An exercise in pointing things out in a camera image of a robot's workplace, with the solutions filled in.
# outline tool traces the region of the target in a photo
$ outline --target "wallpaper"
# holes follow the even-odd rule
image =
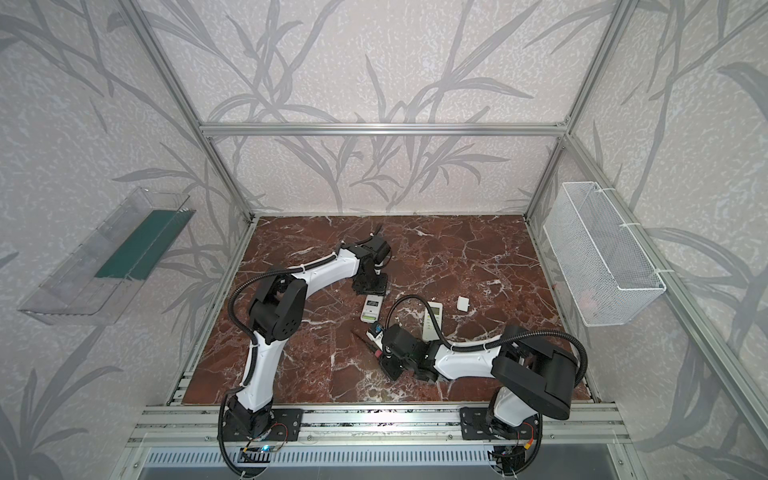
[[[245,227],[107,2],[0,5],[0,478],[107,478],[165,401]],[[113,326],[47,326],[22,300],[136,187],[195,209]]]
[[[768,393],[768,2],[637,11],[579,138]]]
[[[141,0],[206,122],[559,122],[613,0]]]
[[[280,214],[522,214],[554,147],[553,137],[219,140],[252,208]]]
[[[560,184],[585,180],[564,154],[531,231],[564,321],[589,351],[593,394],[619,405],[648,478],[768,478],[768,455],[663,296],[627,325],[584,326],[542,227]]]

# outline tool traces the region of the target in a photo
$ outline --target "mesh basket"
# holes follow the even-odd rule
[[[566,182],[544,225],[587,326],[624,325],[667,287],[595,182]]]

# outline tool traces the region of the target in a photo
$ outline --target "white remote control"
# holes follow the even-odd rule
[[[435,320],[437,320],[437,324],[442,328],[442,303],[437,302],[427,302],[429,303],[429,308],[432,309],[432,313],[435,314]],[[432,325],[432,319],[429,317],[429,312],[424,309],[424,326],[422,328],[422,341],[423,342],[429,342],[432,340],[439,340],[440,337],[437,336],[437,332],[435,331],[435,326]]]
[[[378,320],[383,301],[383,296],[368,295],[366,297],[366,302],[362,305],[362,313],[360,313],[360,319],[365,323],[374,323],[376,320]]]

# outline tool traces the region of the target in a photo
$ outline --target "marble surface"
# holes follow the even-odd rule
[[[327,255],[341,240],[366,237],[377,223],[394,255],[384,271],[389,288],[380,319],[398,296],[419,293],[444,305],[443,332],[451,340],[498,335],[507,324],[527,329],[562,329],[550,290],[519,216],[483,217],[262,217],[237,273],[235,285],[269,266],[297,265]],[[236,313],[246,319],[253,288]],[[458,296],[469,311],[456,309]],[[275,403],[484,401],[496,379],[464,378],[427,383],[405,372],[397,382],[380,371],[372,353],[353,332],[365,335],[359,319],[364,296],[346,279],[306,302],[303,325],[289,340],[274,384]],[[423,307],[403,303],[392,317],[421,336]],[[195,370],[184,403],[218,403],[240,381],[248,338],[220,313]],[[575,399],[588,399],[580,386]]]

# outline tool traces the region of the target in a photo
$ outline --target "screwdriver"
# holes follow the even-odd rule
[[[371,345],[369,342],[366,342],[365,339],[363,339],[356,331],[350,330],[354,336],[356,336],[361,342],[365,343],[368,347],[368,350],[378,359],[382,355],[382,351],[377,349],[374,345]]]

